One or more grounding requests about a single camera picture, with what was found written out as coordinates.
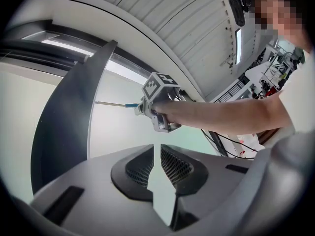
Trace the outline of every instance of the black slot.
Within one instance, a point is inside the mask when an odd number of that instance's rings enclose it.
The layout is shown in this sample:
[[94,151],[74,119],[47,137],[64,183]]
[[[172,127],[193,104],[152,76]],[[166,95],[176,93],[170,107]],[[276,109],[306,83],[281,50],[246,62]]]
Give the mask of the black slot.
[[225,168],[228,169],[228,170],[236,171],[236,172],[243,173],[243,174],[246,174],[246,172],[248,171],[248,168],[245,168],[245,167],[242,167],[242,166],[238,166],[238,165],[234,165],[234,164],[229,164]]
[[56,225],[61,225],[75,203],[79,200],[84,189],[70,186],[47,209],[43,216]]

